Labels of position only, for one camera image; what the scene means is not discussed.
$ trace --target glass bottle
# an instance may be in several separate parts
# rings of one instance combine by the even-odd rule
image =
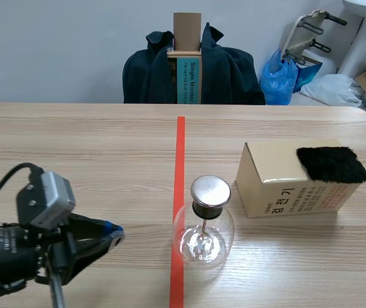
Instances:
[[[225,262],[233,244],[234,222],[224,207],[231,190],[222,178],[204,175],[193,182],[190,193],[193,202],[173,222],[173,247],[187,266],[215,268]]]

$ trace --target white wall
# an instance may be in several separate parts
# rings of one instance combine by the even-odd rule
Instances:
[[[173,11],[202,12],[225,34],[221,45],[253,55],[259,75],[296,18],[319,7],[357,20],[339,0],[0,0],[0,101],[122,102],[125,61],[151,31],[173,31]],[[322,41],[338,35],[338,61],[346,28]]]

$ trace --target metal rod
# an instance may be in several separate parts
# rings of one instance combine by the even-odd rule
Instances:
[[[204,233],[204,229],[206,229],[206,223],[207,223],[207,220],[203,220],[203,226],[202,226],[202,233]]]
[[[62,283],[60,275],[56,273],[50,263],[48,264],[49,287],[52,296],[52,303],[54,308],[65,308],[65,300],[63,296]]]

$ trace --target wood grain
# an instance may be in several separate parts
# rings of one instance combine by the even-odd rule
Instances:
[[[186,269],[186,307],[366,307],[366,184],[338,214],[247,219],[234,184],[246,141],[339,138],[366,167],[366,113],[344,107],[0,103],[0,178],[30,161],[70,179],[76,212],[125,227],[121,246],[64,287],[68,307],[168,307],[177,116],[191,182],[232,186],[236,225],[224,267]],[[16,175],[0,223],[16,221]],[[51,307],[30,282],[0,307]]]

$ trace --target robotic arm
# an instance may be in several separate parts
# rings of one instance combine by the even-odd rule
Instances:
[[[53,307],[64,308],[62,286],[117,246],[125,233],[109,221],[73,214],[69,181],[36,165],[16,166],[0,189],[24,167],[31,173],[16,199],[19,223],[0,226],[0,296],[18,292],[34,279],[49,284]],[[46,276],[39,275],[41,268]]]

